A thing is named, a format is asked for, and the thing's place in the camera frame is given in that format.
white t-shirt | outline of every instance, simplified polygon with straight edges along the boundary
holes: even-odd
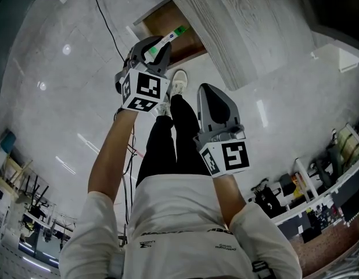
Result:
[[[257,204],[247,204],[228,230],[210,177],[158,175],[136,190],[124,249],[118,247],[112,201],[89,193],[59,267],[63,278],[120,278],[123,273],[134,279],[252,279],[252,263],[240,246],[246,239],[277,278],[301,278],[293,248]]]

black pants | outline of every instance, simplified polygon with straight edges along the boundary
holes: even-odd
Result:
[[[144,178],[156,174],[210,175],[193,141],[200,128],[191,106],[181,95],[174,95],[170,111],[173,120],[168,116],[158,116],[151,129],[136,186]],[[177,160],[171,133],[173,125],[177,132]]]

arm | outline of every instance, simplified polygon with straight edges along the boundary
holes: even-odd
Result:
[[[121,269],[123,256],[120,255],[119,261],[116,258],[119,249],[113,203],[136,117],[137,112],[120,112],[103,143],[89,178],[81,216],[60,255],[62,278],[103,279],[109,275],[111,266]]]
[[[250,259],[265,261],[277,278],[302,278],[289,241],[258,204],[245,203],[233,175],[215,178],[213,183],[224,221]]]

t-shirt sleeve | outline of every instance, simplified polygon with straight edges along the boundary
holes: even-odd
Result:
[[[73,236],[61,251],[61,278],[106,278],[118,247],[111,199],[100,192],[90,192]]]
[[[248,203],[236,214],[230,230],[240,244],[246,236],[257,259],[265,261],[277,278],[302,278],[295,250],[258,204]]]

person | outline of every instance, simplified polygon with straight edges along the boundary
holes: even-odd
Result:
[[[252,263],[259,260],[276,278],[302,277],[288,240],[256,203],[245,203],[234,177],[210,177],[193,141],[198,120],[182,97],[187,83],[186,73],[176,72],[170,96],[158,109],[124,249],[113,204],[138,113],[116,115],[92,168],[76,229],[61,252],[62,278],[249,279],[256,278]]]

